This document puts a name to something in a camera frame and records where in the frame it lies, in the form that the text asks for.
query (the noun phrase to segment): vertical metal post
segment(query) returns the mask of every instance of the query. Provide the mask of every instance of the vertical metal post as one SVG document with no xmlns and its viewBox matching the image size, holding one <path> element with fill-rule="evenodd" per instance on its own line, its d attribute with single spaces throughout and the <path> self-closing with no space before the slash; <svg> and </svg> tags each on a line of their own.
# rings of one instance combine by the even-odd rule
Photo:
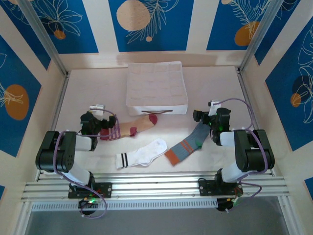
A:
<svg viewBox="0 0 313 235">
<path fill-rule="evenodd" d="M 36 11 L 31 5 L 31 2 L 28 0 L 16 0 L 18 3 L 21 11 L 23 12 L 25 18 L 27 19 L 28 23 L 30 24 L 31 28 L 35 32 L 36 36 L 38 37 L 39 41 L 47 51 L 50 58 L 56 64 L 59 71 L 66 77 L 67 70 L 59 57 L 59 53 L 55 48 L 52 40 L 50 39 L 47 31 L 45 30 L 43 24 L 41 23 Z"/>
<path fill-rule="evenodd" d="M 257 28 L 244 56 L 243 61 L 239 66 L 239 73 L 243 73 L 248 65 L 250 59 L 254 56 L 256 50 L 258 49 L 261 41 L 263 40 L 265 34 L 268 31 L 268 28 L 272 24 L 275 16 L 283 4 L 284 0 L 269 0 L 271 3 L 269 4 L 266 12 L 264 13 L 263 18 L 261 19 L 260 25 Z"/>
<path fill-rule="evenodd" d="M 60 93 L 60 95 L 59 95 L 58 104 L 57 104 L 57 107 L 56 107 L 56 109 L 55 109 L 55 113 L 54 113 L 54 116 L 53 116 L 52 125 L 51 125 L 51 128 L 50 128 L 51 131 L 54 131 L 55 128 L 56 128 L 56 126 L 57 126 L 57 122 L 58 122 L 58 119 L 59 119 L 59 115 L 60 115 L 62 103 L 63 103 L 64 96 L 65 96 L 65 91 L 67 90 L 68 77 L 69 77 L 69 76 L 66 76 L 66 78 L 65 78 L 65 80 L 64 80 L 64 82 L 63 82 L 63 86 L 62 86 L 62 89 L 61 89 L 61 93 Z"/>
</svg>

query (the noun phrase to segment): orange circle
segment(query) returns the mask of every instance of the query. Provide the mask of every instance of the orange circle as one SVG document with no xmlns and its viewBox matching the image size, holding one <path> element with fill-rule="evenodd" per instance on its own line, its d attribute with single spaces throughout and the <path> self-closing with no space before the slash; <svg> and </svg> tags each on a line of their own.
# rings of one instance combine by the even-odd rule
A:
<svg viewBox="0 0 313 235">
<path fill-rule="evenodd" d="M 298 93 L 294 93 L 291 96 L 290 102 L 293 107 L 298 107 L 301 104 L 301 95 L 299 95 Z"/>
<path fill-rule="evenodd" d="M 235 35 L 235 43 L 238 46 L 248 46 L 251 42 L 251 34 L 254 35 L 256 29 L 258 28 L 260 22 L 258 21 L 253 21 L 250 24 L 242 26 L 236 33 Z"/>
<path fill-rule="evenodd" d="M 151 42 L 151 41 L 152 41 L 152 37 L 150 37 L 150 36 L 146 37 L 146 41 L 147 41 L 148 43 Z"/>
<path fill-rule="evenodd" d="M 60 31 L 60 30 L 55 30 L 55 31 L 53 32 L 53 35 L 54 35 L 54 37 L 56 37 L 56 38 L 59 39 L 59 40 L 63 40 L 63 39 L 65 39 L 65 37 L 66 37 L 65 33 L 62 32 L 62 31 Z"/>
<path fill-rule="evenodd" d="M 138 0 L 123 2 L 116 12 L 116 17 L 121 27 L 127 31 L 141 30 L 151 19 L 148 8 Z"/>
<path fill-rule="evenodd" d="M 4 96 L 8 99 L 5 102 L 5 109 L 9 116 L 18 121 L 23 120 L 29 108 L 29 98 L 25 88 L 16 84 L 11 85 L 4 92 Z"/>
</svg>

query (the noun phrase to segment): pink and beige sock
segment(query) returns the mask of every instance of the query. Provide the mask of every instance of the pink and beige sock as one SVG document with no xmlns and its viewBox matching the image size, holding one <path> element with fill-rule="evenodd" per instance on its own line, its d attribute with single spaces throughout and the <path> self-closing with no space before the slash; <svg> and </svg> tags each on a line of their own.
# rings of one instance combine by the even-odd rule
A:
<svg viewBox="0 0 313 235">
<path fill-rule="evenodd" d="M 116 124 L 112 129 L 101 129 L 100 135 L 106 136 L 114 131 L 117 131 L 109 137 L 100 137 L 101 140 L 112 141 L 123 137 L 135 136 L 137 132 L 148 130 L 157 123 L 157 117 L 154 114 L 149 114 L 138 118 L 135 121 Z"/>
</svg>

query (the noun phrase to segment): floral wall pattern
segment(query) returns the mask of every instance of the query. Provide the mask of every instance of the floral wall pattern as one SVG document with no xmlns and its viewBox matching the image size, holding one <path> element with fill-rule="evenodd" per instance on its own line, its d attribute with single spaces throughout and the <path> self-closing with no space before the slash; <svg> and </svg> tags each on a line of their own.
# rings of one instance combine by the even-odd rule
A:
<svg viewBox="0 0 313 235">
<path fill-rule="evenodd" d="M 207 50 L 245 50 L 271 0 L 220 0 Z"/>
<path fill-rule="evenodd" d="M 0 150 L 16 157 L 40 83 L 0 36 Z"/>
<path fill-rule="evenodd" d="M 98 52 L 82 0 L 31 0 L 60 54 Z M 47 69 L 50 58 L 15 0 L 0 0 L 7 15 Z"/>
<path fill-rule="evenodd" d="M 313 18 L 266 79 L 292 150 L 313 140 Z"/>
<path fill-rule="evenodd" d="M 289 20 L 290 16 L 292 15 L 293 11 L 295 10 L 299 2 L 300 0 L 284 0 L 283 4 L 281 5 L 279 11 L 276 14 L 275 19 L 273 20 L 261 44 L 259 45 L 257 51 L 254 54 L 259 65 L 265 58 L 269 49 L 275 42 L 279 33 L 284 28 L 285 24 Z"/>
<path fill-rule="evenodd" d="M 186 50 L 193 0 L 109 0 L 118 49 Z"/>
</svg>

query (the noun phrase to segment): metal frame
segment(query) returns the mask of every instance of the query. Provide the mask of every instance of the metal frame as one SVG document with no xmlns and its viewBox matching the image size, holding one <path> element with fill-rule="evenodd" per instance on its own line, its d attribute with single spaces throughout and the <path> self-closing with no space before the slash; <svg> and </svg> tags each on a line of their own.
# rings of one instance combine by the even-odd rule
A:
<svg viewBox="0 0 313 235">
<path fill-rule="evenodd" d="M 283 4 L 284 0 L 272 0 L 269 4 L 266 12 L 264 13 L 263 18 L 261 19 L 260 25 L 258 26 L 244 56 L 243 61 L 239 66 L 239 73 L 243 73 L 246 69 L 249 61 L 254 56 L 257 48 L 259 47 L 261 41 L 263 40 L 268 28 L 272 24 L 278 10 Z"/>
<path fill-rule="evenodd" d="M 287 229 L 292 234 L 305 234 L 299 216 L 295 213 L 295 205 L 290 196 L 279 196 L 278 201 L 285 218 Z"/>
<path fill-rule="evenodd" d="M 70 74 L 67 73 L 67 76 L 66 76 L 66 78 L 65 78 L 65 80 L 63 82 L 63 86 L 62 86 L 62 89 L 61 89 L 61 92 L 60 92 L 60 95 L 59 95 L 58 103 L 57 103 L 57 106 L 55 108 L 55 113 L 54 113 L 54 116 L 53 116 L 52 125 L 51 125 L 51 128 L 50 128 L 51 131 L 55 130 L 55 128 L 57 126 L 57 123 L 58 123 L 58 119 L 59 119 L 62 103 L 63 103 L 64 96 L 65 96 L 65 91 L 67 90 L 69 75 Z"/>
<path fill-rule="evenodd" d="M 11 228 L 10 235 L 23 235 L 26 232 L 27 224 L 30 218 L 32 202 L 21 202 L 17 205 Z"/>
<path fill-rule="evenodd" d="M 112 182 L 112 197 L 108 200 L 192 199 L 200 197 L 198 179 L 213 180 L 216 172 L 182 172 L 154 174 L 94 174 L 96 182 Z M 244 181 L 262 185 L 258 196 L 288 196 L 284 177 L 271 172 L 250 176 Z M 243 186 L 244 197 L 251 196 L 258 187 Z M 68 201 L 68 182 L 57 175 L 40 174 L 38 182 L 26 184 L 22 201 Z"/>
<path fill-rule="evenodd" d="M 59 56 L 57 49 L 55 48 L 52 40 L 50 39 L 47 31 L 45 30 L 43 24 L 41 23 L 38 15 L 36 14 L 34 8 L 32 7 L 31 3 L 28 0 L 16 0 L 19 5 L 19 8 L 23 12 L 25 18 L 27 19 L 29 25 L 35 32 L 37 38 L 47 51 L 50 58 L 56 64 L 60 73 L 64 76 L 67 75 L 67 70 Z"/>
</svg>

